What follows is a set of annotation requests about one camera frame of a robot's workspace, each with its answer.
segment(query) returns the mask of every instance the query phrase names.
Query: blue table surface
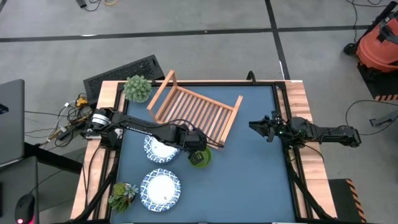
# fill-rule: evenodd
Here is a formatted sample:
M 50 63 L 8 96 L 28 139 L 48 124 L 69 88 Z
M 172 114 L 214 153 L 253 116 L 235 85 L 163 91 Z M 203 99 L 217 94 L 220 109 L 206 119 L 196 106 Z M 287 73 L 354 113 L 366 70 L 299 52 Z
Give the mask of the blue table surface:
M 124 213 L 112 212 L 111 223 L 125 222 L 294 222 L 282 143 L 275 138 L 266 142 L 249 128 L 275 110 L 270 86 L 189 86 L 185 87 L 214 100 L 234 106 L 239 95 L 243 101 L 224 148 L 211 149 L 208 167 L 190 165 L 188 154 L 181 152 L 171 162 L 156 164 L 146 157 L 143 134 L 128 131 L 123 139 L 118 182 L 140 186 L 146 174 L 157 168 L 172 171 L 181 183 L 178 202 L 166 212 L 152 212 L 139 195 Z M 167 87 L 155 106 L 170 91 Z M 153 121 L 146 103 L 130 102 L 127 114 Z

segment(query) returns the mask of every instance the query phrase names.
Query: wooden dish rack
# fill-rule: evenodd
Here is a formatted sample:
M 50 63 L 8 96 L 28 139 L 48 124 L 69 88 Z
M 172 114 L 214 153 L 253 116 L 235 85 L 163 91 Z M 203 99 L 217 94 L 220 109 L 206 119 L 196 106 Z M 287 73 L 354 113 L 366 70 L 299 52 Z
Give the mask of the wooden dish rack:
M 154 115 L 152 109 L 171 78 L 173 87 Z M 235 106 L 232 107 L 182 88 L 177 84 L 174 70 L 171 70 L 150 101 L 147 109 L 158 124 L 174 119 L 186 119 L 195 127 L 200 128 L 208 137 L 223 145 L 231 130 L 242 99 L 243 96 L 239 96 Z

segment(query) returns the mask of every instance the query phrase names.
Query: blue and white plate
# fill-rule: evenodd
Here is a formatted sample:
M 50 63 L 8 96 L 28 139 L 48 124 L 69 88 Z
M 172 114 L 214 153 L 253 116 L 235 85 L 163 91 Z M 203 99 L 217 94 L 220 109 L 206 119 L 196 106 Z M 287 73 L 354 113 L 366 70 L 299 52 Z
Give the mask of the blue and white plate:
M 141 182 L 141 202 L 150 211 L 164 212 L 175 205 L 181 194 L 179 179 L 169 170 L 156 169 Z
M 152 136 L 145 136 L 144 150 L 147 153 L 148 159 L 156 163 L 165 163 L 171 161 L 180 150 L 166 146 L 165 144 L 158 142 L 156 138 Z

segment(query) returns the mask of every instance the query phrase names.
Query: gray floor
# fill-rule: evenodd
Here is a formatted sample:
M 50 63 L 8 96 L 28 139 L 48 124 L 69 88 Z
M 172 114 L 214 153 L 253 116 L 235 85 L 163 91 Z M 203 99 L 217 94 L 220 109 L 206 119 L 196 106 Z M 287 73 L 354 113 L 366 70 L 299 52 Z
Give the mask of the gray floor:
M 345 0 L 271 3 L 278 27 L 351 26 L 354 22 L 353 8 Z M 358 24 L 369 24 L 381 10 L 359 7 Z M 0 13 L 0 38 L 270 26 L 261 0 L 119 0 L 111 7 L 101 4 L 96 12 L 79 9 L 75 1 L 8 0 Z M 304 81 L 318 125 L 344 124 L 345 111 L 352 102 L 371 99 L 355 59 L 341 53 L 352 41 L 353 30 L 279 35 L 290 77 Z M 0 43 L 0 83 L 23 78 L 26 110 L 58 113 L 65 102 L 84 91 L 85 78 L 151 54 L 164 72 L 175 69 L 181 79 L 243 79 L 249 70 L 260 79 L 283 79 L 272 33 L 259 33 Z M 358 105 L 348 119 L 361 133 L 370 133 L 374 129 L 368 119 L 393 109 Z M 27 114 L 25 130 L 50 128 L 54 122 L 51 116 Z M 398 125 L 393 124 L 389 131 L 363 136 L 363 144 L 356 149 L 322 144 L 328 177 L 354 181 L 369 222 L 398 220 L 397 131 Z M 31 143 L 43 140 L 26 139 Z M 54 152 L 76 159 L 85 144 L 76 139 Z M 44 179 L 55 169 L 40 166 L 39 171 Z M 76 175 L 62 172 L 39 187 L 41 223 L 68 218 L 77 181 Z

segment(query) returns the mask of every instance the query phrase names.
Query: green plant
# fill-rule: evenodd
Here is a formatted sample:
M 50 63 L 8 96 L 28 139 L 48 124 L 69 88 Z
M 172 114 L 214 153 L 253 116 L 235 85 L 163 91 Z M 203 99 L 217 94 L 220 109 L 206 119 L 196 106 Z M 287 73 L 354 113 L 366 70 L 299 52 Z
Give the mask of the green plant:
M 124 84 L 126 99 L 137 103 L 147 101 L 151 92 L 152 86 L 144 76 L 134 75 L 131 78 L 127 78 L 127 82 Z
M 117 212 L 124 212 L 130 207 L 138 193 L 138 188 L 129 183 L 117 183 L 113 186 L 112 195 L 109 197 L 109 205 Z

